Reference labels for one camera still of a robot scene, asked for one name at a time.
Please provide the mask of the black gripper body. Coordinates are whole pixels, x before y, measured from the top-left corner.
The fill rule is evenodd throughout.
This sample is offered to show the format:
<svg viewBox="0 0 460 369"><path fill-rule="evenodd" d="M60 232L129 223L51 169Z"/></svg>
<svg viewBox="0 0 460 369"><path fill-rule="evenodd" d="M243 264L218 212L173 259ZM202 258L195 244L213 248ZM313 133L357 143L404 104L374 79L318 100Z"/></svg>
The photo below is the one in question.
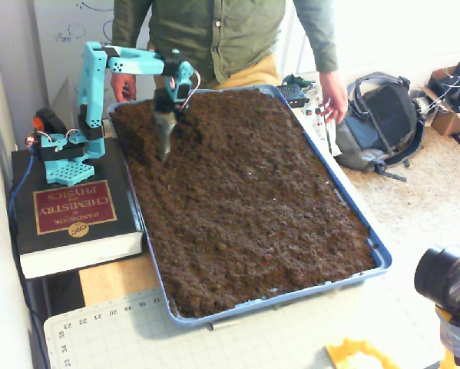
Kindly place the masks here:
<svg viewBox="0 0 460 369"><path fill-rule="evenodd" d="M174 101L165 88L157 88L154 90L154 113L170 113L176 115L183 114L186 108L182 107L185 99Z"/></svg>

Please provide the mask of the grey taped gripper finger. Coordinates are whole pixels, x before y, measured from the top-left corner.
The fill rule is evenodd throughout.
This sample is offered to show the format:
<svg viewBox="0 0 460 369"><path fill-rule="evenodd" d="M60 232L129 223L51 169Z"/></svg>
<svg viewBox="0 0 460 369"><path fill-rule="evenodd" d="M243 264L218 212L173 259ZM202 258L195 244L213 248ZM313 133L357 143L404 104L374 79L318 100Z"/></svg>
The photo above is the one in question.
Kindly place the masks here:
<svg viewBox="0 0 460 369"><path fill-rule="evenodd" d="M155 112L157 136L160 140L162 161L166 161L170 154L170 135L176 126L176 117L173 111Z"/></svg>

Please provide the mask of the person's right hand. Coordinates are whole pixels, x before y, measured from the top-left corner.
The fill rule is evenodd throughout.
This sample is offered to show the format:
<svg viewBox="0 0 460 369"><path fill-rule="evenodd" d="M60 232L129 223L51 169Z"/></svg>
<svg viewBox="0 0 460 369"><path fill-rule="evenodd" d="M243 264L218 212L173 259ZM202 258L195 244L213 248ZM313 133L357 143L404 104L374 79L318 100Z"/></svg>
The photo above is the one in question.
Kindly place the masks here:
<svg viewBox="0 0 460 369"><path fill-rule="evenodd" d="M111 87L116 102L127 102L136 99L136 76L131 74L114 73L111 76Z"/></svg>

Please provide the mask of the person's left hand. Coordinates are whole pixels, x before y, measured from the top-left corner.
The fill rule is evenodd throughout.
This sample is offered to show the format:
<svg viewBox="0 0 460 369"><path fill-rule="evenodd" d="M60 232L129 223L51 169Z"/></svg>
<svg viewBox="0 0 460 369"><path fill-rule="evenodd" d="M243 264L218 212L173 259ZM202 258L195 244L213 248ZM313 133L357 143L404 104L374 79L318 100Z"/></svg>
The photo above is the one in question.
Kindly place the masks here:
<svg viewBox="0 0 460 369"><path fill-rule="evenodd" d="M321 115L325 118L325 122L334 121L339 124L348 109L346 87L337 71L320 72L319 82L323 94L323 101L319 104L320 107L323 107Z"/></svg>

